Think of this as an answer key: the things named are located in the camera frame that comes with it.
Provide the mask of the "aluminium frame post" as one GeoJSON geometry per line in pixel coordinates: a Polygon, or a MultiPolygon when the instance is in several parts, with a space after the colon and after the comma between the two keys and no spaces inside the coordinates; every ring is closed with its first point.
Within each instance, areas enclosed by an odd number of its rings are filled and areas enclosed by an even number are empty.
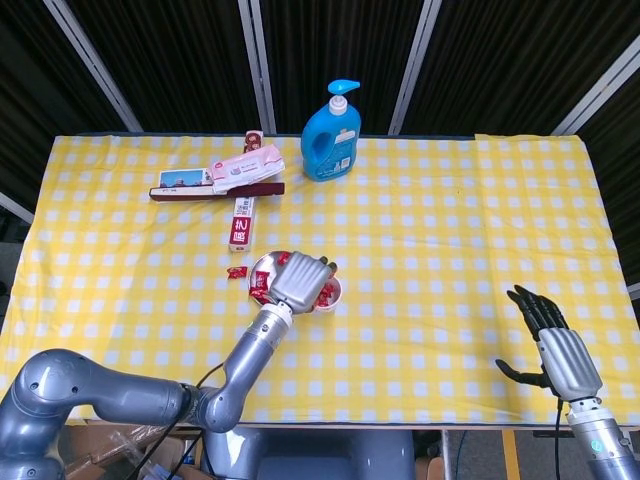
{"type": "Polygon", "coordinates": [[[260,0],[237,0],[262,130],[277,133],[260,0]]]}
{"type": "Polygon", "coordinates": [[[2,192],[0,192],[0,206],[28,224],[32,224],[34,221],[33,212],[30,212],[2,192]]]}
{"type": "Polygon", "coordinates": [[[553,136],[576,134],[639,69],[640,35],[613,61],[551,134],[553,136]]]}
{"type": "Polygon", "coordinates": [[[399,135],[414,93],[427,49],[435,29],[442,0],[424,0],[404,74],[396,98],[388,134],[399,135]]]}
{"type": "Polygon", "coordinates": [[[121,89],[66,0],[41,0],[129,132],[144,131],[121,89]]]}

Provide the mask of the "clear plastic packaging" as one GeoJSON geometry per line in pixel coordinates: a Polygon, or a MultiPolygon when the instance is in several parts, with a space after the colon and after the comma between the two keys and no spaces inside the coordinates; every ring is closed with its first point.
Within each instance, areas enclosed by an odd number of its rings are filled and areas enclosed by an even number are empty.
{"type": "Polygon", "coordinates": [[[164,480],[155,463],[133,440],[116,431],[110,436],[115,453],[127,462],[124,480],[164,480]]]}

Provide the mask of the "white paper cup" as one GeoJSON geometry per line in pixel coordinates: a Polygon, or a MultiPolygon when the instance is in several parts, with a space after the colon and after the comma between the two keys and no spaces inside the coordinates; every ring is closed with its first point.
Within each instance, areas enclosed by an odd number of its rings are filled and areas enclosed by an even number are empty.
{"type": "Polygon", "coordinates": [[[320,293],[318,294],[318,296],[317,296],[317,298],[315,300],[315,303],[313,304],[313,306],[312,306],[312,308],[310,310],[311,313],[322,313],[322,314],[332,313],[332,312],[334,312],[336,310],[337,306],[341,302],[342,296],[343,296],[343,288],[342,288],[342,284],[341,284],[340,280],[338,278],[336,278],[335,276],[333,276],[333,277],[329,278],[325,282],[325,284],[327,282],[333,283],[335,285],[335,287],[336,287],[336,290],[335,290],[334,294],[331,296],[332,297],[332,304],[328,308],[319,308],[319,307],[316,306],[316,301],[317,301],[319,295],[321,294],[321,291],[320,291],[320,293]]]}

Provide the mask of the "blue detergent pump bottle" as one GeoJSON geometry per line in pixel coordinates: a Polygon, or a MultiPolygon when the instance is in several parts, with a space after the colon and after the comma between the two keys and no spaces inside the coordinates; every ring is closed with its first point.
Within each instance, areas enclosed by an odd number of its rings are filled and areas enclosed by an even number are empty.
{"type": "Polygon", "coordinates": [[[312,115],[303,129],[303,170],[315,182],[344,176],[354,166],[361,116],[346,94],[359,87],[360,83],[354,80],[332,81],[327,87],[331,94],[328,103],[312,115]]]}

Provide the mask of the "brown cardboard box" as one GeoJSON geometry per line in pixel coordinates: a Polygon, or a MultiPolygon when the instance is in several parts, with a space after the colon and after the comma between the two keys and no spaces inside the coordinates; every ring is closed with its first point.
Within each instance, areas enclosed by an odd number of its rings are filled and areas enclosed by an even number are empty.
{"type": "Polygon", "coordinates": [[[164,480],[215,480],[197,462],[202,449],[199,432],[187,429],[161,440],[162,427],[88,424],[63,429],[59,442],[67,480],[124,480],[127,462],[115,453],[110,436],[116,431],[133,440],[163,474],[164,480]]]}

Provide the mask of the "pink wet wipes pack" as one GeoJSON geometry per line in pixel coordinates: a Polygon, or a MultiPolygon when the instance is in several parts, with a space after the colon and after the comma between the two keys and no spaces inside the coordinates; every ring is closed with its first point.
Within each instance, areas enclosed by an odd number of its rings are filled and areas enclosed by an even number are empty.
{"type": "Polygon", "coordinates": [[[216,194],[251,185],[285,170],[284,159],[274,145],[251,150],[241,155],[216,161],[210,168],[216,194]]]}

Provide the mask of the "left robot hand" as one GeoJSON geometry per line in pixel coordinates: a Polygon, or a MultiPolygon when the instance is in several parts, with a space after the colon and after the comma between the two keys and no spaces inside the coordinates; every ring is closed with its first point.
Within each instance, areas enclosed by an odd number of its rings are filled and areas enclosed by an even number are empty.
{"type": "Polygon", "coordinates": [[[337,264],[326,257],[294,251],[272,281],[268,296],[275,303],[286,304],[293,314],[308,313],[337,269],[337,264]]]}

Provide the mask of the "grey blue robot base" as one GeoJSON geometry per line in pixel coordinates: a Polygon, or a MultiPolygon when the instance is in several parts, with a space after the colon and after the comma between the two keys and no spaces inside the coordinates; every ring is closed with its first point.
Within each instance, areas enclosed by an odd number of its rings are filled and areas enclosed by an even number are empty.
{"type": "Polygon", "coordinates": [[[217,480],[415,480],[412,433],[397,429],[207,432],[200,466],[217,480]]]}

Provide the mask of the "long dark red box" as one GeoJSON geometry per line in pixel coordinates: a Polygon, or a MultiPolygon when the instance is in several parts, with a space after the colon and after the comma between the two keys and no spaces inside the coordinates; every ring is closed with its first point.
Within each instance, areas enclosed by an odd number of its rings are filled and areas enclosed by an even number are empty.
{"type": "Polygon", "coordinates": [[[235,187],[225,192],[215,192],[209,170],[202,168],[162,171],[159,185],[149,190],[149,197],[156,202],[173,202],[279,196],[284,193],[283,182],[259,182],[235,187]]]}

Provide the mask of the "round metal plate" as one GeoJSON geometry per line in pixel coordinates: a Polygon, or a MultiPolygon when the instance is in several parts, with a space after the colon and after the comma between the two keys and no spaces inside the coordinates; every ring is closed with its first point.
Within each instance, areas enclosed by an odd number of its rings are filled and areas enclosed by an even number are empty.
{"type": "Polygon", "coordinates": [[[256,271],[268,271],[270,273],[270,275],[269,275],[269,278],[268,278],[268,287],[266,289],[269,290],[269,287],[270,287],[272,281],[275,279],[276,275],[280,272],[280,270],[283,267],[283,266],[279,266],[277,264],[278,257],[280,256],[280,254],[282,252],[285,252],[285,251],[273,251],[273,252],[267,253],[267,254],[263,255],[254,264],[254,266],[251,268],[251,271],[249,273],[248,289],[251,286],[255,286],[255,272],[256,271]]]}

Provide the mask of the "metal table leg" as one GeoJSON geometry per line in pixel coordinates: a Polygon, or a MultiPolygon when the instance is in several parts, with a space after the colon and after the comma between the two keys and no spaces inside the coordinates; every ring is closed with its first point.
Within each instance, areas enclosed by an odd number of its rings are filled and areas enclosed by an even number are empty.
{"type": "Polygon", "coordinates": [[[444,480],[456,480],[458,440],[455,432],[441,431],[441,456],[444,464],[444,480]]]}

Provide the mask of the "yellow checked tablecloth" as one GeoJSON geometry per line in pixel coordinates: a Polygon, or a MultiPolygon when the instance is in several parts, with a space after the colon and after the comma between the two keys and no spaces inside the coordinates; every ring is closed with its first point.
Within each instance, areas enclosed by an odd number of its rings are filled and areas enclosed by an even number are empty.
{"type": "Polygon", "coordinates": [[[239,154],[241,137],[60,137],[0,332],[0,398],[34,354],[210,385],[257,313],[244,280],[275,250],[326,256],[343,293],[299,316],[252,388],[247,423],[515,424],[554,396],[507,379],[540,359],[507,290],[552,299],[640,426],[640,328],[595,175],[576,137],[362,139],[353,170],[316,183],[276,140],[285,194],[256,203],[251,249],[228,247],[231,200],[157,203],[164,170],[239,154]]]}

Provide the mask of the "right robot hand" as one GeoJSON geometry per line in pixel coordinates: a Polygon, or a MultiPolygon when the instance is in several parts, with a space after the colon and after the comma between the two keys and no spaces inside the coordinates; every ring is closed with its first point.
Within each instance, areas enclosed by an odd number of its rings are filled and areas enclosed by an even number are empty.
{"type": "Polygon", "coordinates": [[[517,305],[541,358],[539,373],[513,369],[495,361],[509,379],[524,385],[548,388],[565,402],[598,396],[603,386],[595,364],[580,335],[569,328],[559,307],[549,298],[516,285],[507,296],[517,305]]]}

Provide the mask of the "black pleated curtain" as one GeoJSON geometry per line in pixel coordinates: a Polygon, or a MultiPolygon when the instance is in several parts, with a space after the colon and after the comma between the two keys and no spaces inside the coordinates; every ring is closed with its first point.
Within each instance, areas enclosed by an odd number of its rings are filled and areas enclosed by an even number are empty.
{"type": "MultiPolygon", "coordinates": [[[[383,135],[425,0],[258,0],[275,127],[337,78],[383,135]]],[[[141,127],[259,123],[238,0],[66,0],[141,127]]],[[[640,0],[442,0],[401,131],[548,134],[640,36],[640,0]]],[[[0,0],[0,193],[33,209],[53,140],[124,122],[43,0],[0,0]]],[[[640,71],[582,126],[625,279],[640,282],[640,71]]]]}

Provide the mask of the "red white toothpaste box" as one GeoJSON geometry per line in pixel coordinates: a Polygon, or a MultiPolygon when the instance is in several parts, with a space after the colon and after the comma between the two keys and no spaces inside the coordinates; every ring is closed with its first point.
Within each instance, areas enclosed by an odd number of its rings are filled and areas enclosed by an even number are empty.
{"type": "MultiPolygon", "coordinates": [[[[250,130],[245,134],[244,153],[262,147],[263,132],[250,130]]],[[[235,199],[233,218],[228,247],[231,252],[246,252],[251,248],[255,217],[255,198],[237,197],[235,199]]]]}

